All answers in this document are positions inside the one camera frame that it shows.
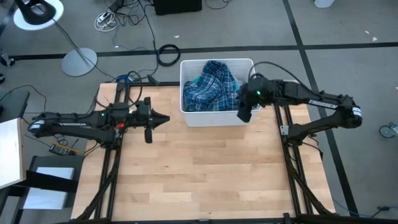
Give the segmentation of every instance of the wooden table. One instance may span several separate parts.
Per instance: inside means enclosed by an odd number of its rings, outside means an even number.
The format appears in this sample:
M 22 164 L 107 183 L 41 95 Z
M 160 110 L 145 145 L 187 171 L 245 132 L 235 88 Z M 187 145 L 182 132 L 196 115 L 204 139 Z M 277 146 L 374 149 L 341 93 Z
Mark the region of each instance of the wooden table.
M 131 89 L 133 100 L 138 90 Z M 115 91 L 116 84 L 101 84 L 99 102 L 113 100 Z M 189 128 L 179 108 L 179 87 L 144 87 L 141 99 L 145 96 L 170 121 L 154 131 L 152 144 L 145 143 L 142 128 L 124 135 L 113 221 L 276 218 L 285 212 L 294 217 L 272 106 L 247 126 Z M 295 123 L 310 121 L 305 105 L 290 110 Z M 308 186 L 333 212 L 319 152 L 300 146 L 300 153 Z M 72 218 L 97 192 L 103 157 L 104 150 L 98 149 L 84 160 Z M 298 194 L 305 211 L 301 190 Z M 105 195 L 103 216 L 107 204 Z

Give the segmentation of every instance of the gray floor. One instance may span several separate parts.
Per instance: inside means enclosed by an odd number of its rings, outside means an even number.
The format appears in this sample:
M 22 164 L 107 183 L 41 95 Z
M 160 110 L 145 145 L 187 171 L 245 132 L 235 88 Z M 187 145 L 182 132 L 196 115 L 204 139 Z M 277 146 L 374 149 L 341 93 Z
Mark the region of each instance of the gray floor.
M 208 0 L 214 5 L 221 1 Z M 313 0 L 290 0 L 304 44 L 354 44 L 398 41 L 396 21 L 398 2 L 395 0 L 336 0 L 328 9 L 317 9 Z M 100 33 L 94 30 L 94 18 L 105 6 L 102 0 L 63 1 L 65 12 L 60 25 L 80 47 L 90 47 L 97 52 L 122 51 L 112 44 L 114 32 Z M 0 21 L 7 13 L 0 8 Z M 233 47 L 255 45 L 295 45 L 282 0 L 234 0 L 223 10 L 211 10 L 205 5 L 196 13 L 156 16 L 148 10 L 154 28 L 157 45 L 176 44 L 181 48 Z M 118 32 L 118 45 L 129 48 L 152 47 L 152 39 L 146 21 L 134 27 L 124 27 Z M 70 45 L 56 27 L 37 32 L 18 29 L 11 21 L 0 36 L 0 46 L 11 55 L 65 54 Z M 345 165 L 358 210 L 372 215 L 378 205 L 398 206 L 398 158 L 397 139 L 383 139 L 378 128 L 390 121 L 397 121 L 395 102 L 398 96 L 398 48 L 308 50 L 310 65 L 320 89 L 330 93 L 354 96 L 363 109 L 364 123 L 358 129 L 336 129 L 334 134 Z M 172 59 L 173 55 L 162 58 Z M 255 62 L 270 60 L 278 63 L 309 84 L 298 50 L 213 52 L 183 54 L 181 60 L 203 58 L 251 58 Z M 21 60 L 13 68 L 0 66 L 6 82 L 0 89 L 31 84 L 47 96 L 47 111 L 85 113 L 99 83 L 110 80 L 97 70 L 72 78 L 60 69 L 60 59 Z M 98 67 L 112 75 L 122 75 L 130 70 L 155 67 L 153 55 L 100 57 Z M 290 78 L 270 67 L 259 67 L 269 78 Z M 159 81 L 178 81 L 179 66 L 160 67 L 154 75 Z M 43 110 L 44 100 L 31 91 L 25 118 Z M 316 108 L 309 107 L 312 120 L 318 119 Z M 319 134 L 320 147 L 325 152 L 324 166 L 333 198 L 345 205 L 344 196 L 331 159 L 324 134 Z M 29 164 L 33 155 L 48 155 L 43 145 L 25 139 L 24 162 Z M 83 149 L 84 141 L 77 144 Z M 15 201 L 7 203 L 12 211 Z M 342 215 L 348 215 L 336 205 Z M 70 208 L 62 211 L 27 211 L 21 223 L 53 223 L 66 221 Z M 398 218 L 398 210 L 382 212 L 378 217 Z M 0 223 L 8 223 L 9 212 L 4 212 Z

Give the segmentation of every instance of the plaid shirt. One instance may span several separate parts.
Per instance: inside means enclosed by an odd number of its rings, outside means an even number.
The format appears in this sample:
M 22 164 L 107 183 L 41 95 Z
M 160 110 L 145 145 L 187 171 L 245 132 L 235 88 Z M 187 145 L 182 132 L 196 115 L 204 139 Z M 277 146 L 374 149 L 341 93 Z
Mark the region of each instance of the plaid shirt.
M 238 110 L 235 78 L 223 62 L 208 61 L 197 83 L 184 84 L 183 99 L 188 112 Z

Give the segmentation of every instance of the lamp base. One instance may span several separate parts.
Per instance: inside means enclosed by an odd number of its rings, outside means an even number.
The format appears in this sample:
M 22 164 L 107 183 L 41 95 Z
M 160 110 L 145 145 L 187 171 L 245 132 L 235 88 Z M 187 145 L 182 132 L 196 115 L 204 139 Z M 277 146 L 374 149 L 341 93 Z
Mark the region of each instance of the lamp base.
M 98 58 L 94 50 L 80 48 L 80 51 L 85 58 L 82 58 L 76 50 L 72 50 L 62 59 L 61 68 L 65 74 L 79 77 L 90 72 L 97 64 Z

